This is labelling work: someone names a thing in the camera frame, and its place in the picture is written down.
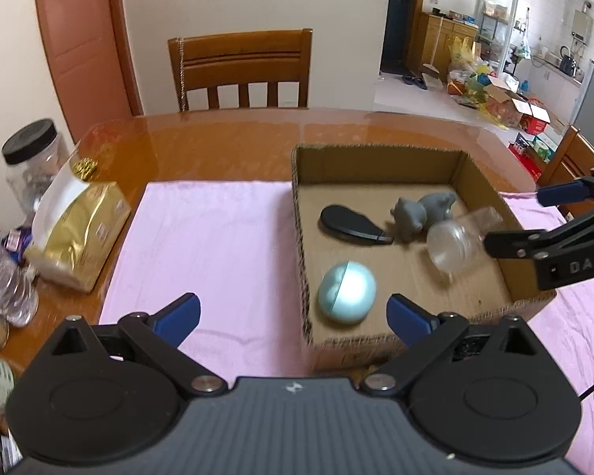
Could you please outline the teal round case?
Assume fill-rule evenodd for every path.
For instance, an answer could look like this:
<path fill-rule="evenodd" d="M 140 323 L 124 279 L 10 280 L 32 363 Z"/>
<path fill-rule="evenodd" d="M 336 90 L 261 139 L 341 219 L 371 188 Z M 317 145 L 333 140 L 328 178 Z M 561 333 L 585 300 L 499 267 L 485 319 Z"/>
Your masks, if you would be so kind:
<path fill-rule="evenodd" d="M 318 288 L 318 307 L 332 322 L 355 325 L 366 319 L 377 297 L 377 281 L 361 263 L 348 260 L 326 272 Z"/>

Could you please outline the wooden chair far side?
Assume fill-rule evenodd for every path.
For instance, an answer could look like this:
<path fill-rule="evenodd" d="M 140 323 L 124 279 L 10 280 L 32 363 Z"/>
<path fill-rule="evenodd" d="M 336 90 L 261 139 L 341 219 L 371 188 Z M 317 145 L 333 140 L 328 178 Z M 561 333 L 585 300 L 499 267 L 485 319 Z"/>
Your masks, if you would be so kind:
<path fill-rule="evenodd" d="M 187 94 L 206 92 L 208 107 L 220 107 L 219 89 L 235 86 L 238 106 L 251 106 L 249 86 L 267 86 L 268 107 L 279 106 L 282 84 L 298 86 L 297 106 L 309 103 L 313 30 L 263 30 L 172 38 L 167 42 L 173 83 L 181 112 Z"/>

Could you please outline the brown cardboard box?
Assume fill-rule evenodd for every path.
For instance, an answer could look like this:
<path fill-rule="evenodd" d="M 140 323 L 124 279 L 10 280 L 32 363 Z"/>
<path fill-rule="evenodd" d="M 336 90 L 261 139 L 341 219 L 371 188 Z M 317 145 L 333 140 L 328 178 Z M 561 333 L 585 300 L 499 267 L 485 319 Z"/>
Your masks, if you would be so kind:
<path fill-rule="evenodd" d="M 537 287 L 524 260 L 478 257 L 472 268 L 448 278 L 432 266 L 425 242 L 359 245 L 324 232 L 320 214 L 339 204 L 375 225 L 392 230 L 390 211 L 398 198 L 452 190 L 455 216 L 485 207 L 499 212 L 510 230 L 520 225 L 481 168 L 461 150 L 385 145 L 300 145 L 291 154 L 291 193 L 297 230 L 303 356 L 313 372 L 371 365 L 403 349 L 386 322 L 386 301 L 400 293 L 432 313 L 455 311 L 474 323 L 493 323 L 506 314 L 531 319 L 556 296 Z M 336 264 L 367 266 L 377 296 L 366 319 L 343 326 L 326 319 L 318 289 Z"/>

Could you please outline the clear plastic jar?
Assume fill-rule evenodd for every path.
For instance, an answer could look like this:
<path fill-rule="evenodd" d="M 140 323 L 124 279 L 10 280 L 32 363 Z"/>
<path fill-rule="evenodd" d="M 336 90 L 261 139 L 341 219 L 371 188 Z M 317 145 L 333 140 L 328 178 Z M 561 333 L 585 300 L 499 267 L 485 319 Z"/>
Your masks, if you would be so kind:
<path fill-rule="evenodd" d="M 485 255 L 483 241 L 486 235 L 501 230 L 502 226 L 503 218 L 493 207 L 433 224 L 426 236 L 433 266 L 446 275 L 468 270 Z"/>

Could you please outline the grey elephant toy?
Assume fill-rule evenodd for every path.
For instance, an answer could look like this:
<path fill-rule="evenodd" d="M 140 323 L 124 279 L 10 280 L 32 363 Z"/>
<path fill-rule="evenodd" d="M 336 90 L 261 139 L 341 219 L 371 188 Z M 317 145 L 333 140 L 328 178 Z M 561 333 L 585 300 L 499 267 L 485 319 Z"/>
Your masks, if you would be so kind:
<path fill-rule="evenodd" d="M 405 243 L 412 242 L 434 224 L 452 219 L 456 199 L 452 191 L 429 193 L 418 201 L 398 198 L 390 209 L 398 238 Z"/>

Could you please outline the black teardrop mirror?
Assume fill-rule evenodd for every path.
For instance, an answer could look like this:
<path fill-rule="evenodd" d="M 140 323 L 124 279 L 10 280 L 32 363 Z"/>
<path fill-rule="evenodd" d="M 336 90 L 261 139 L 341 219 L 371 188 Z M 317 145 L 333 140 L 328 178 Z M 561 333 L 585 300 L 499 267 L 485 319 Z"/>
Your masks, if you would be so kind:
<path fill-rule="evenodd" d="M 348 207 L 329 205 L 320 213 L 323 232 L 357 245 L 391 245 L 394 237 L 370 219 Z"/>

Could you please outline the wooden chair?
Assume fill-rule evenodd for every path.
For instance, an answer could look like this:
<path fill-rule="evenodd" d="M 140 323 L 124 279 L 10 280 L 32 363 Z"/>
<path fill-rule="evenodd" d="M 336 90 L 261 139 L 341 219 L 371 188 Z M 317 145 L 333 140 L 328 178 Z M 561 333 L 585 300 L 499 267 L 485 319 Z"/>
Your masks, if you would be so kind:
<path fill-rule="evenodd" d="M 572 182 L 576 178 L 592 175 L 592 171 L 594 171 L 594 147 L 579 133 L 577 127 L 569 125 L 552 160 L 537 180 L 537 189 Z M 588 198 L 587 201 L 578 203 L 556 205 L 564 219 L 571 221 L 594 209 L 594 200 Z"/>
<path fill-rule="evenodd" d="M 309 103 L 313 30 L 263 30 L 172 38 L 167 42 L 173 83 L 181 112 L 187 94 L 206 92 L 208 107 L 220 107 L 219 89 L 235 86 L 238 106 L 251 106 L 249 86 L 267 86 L 268 107 L 279 106 L 282 84 L 298 86 L 297 106 Z"/>

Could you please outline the pink table cloth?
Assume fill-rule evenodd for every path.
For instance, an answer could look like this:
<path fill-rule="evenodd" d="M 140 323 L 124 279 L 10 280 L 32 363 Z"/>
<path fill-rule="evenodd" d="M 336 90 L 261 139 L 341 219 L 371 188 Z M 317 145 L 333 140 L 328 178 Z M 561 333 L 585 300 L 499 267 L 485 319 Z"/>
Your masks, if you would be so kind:
<path fill-rule="evenodd" d="M 228 382 L 304 376 L 293 200 L 286 182 L 155 182 L 146 187 L 101 322 L 202 303 L 183 352 Z M 594 279 L 559 289 L 530 321 L 577 392 L 583 418 L 567 456 L 594 474 Z"/>

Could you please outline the wooden door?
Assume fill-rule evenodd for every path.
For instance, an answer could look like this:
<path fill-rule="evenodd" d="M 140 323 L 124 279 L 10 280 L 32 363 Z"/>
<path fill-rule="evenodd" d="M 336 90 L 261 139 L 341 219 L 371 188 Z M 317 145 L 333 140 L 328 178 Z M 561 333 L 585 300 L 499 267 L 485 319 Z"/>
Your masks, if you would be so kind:
<path fill-rule="evenodd" d="M 143 113 L 123 0 L 35 0 L 42 46 L 74 142 Z"/>

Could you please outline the clear water bottle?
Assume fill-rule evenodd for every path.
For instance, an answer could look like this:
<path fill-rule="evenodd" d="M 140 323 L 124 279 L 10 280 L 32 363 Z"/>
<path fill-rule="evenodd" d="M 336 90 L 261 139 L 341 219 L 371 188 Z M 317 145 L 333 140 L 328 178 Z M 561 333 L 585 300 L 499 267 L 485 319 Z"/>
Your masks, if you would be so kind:
<path fill-rule="evenodd" d="M 24 271 L 0 244 L 0 316 L 10 325 L 30 324 L 38 310 L 36 289 Z"/>

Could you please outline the black-lidded clear jar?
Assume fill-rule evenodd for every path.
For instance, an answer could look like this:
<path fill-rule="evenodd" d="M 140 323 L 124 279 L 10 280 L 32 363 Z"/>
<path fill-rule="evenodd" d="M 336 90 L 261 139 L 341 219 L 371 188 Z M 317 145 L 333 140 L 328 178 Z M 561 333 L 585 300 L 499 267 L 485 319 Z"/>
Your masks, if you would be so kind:
<path fill-rule="evenodd" d="M 34 215 L 42 197 L 68 160 L 65 139 L 52 119 L 33 121 L 12 134 L 2 147 L 6 180 L 26 216 Z"/>

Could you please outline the gold tissue pack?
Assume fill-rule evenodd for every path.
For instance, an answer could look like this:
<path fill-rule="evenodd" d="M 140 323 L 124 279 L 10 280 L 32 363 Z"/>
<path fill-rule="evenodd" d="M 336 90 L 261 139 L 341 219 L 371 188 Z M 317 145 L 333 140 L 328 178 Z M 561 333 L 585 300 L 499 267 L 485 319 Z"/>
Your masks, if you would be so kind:
<path fill-rule="evenodd" d="M 131 214 L 115 182 L 84 181 L 67 161 L 35 212 L 24 257 L 43 279 L 89 293 Z"/>

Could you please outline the wooden chair right side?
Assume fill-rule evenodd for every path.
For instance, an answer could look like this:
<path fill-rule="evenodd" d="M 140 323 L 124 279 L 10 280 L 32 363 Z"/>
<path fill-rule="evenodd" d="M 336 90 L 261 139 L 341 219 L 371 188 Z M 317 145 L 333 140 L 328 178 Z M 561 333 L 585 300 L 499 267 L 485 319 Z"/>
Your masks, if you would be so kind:
<path fill-rule="evenodd" d="M 569 125 L 552 160 L 537 180 L 537 189 L 572 182 L 576 178 L 592 175 L 592 171 L 594 171 L 594 147 L 579 133 L 577 127 Z M 556 205 L 564 219 L 571 221 L 594 209 L 594 200 L 588 198 L 587 201 L 578 203 Z"/>

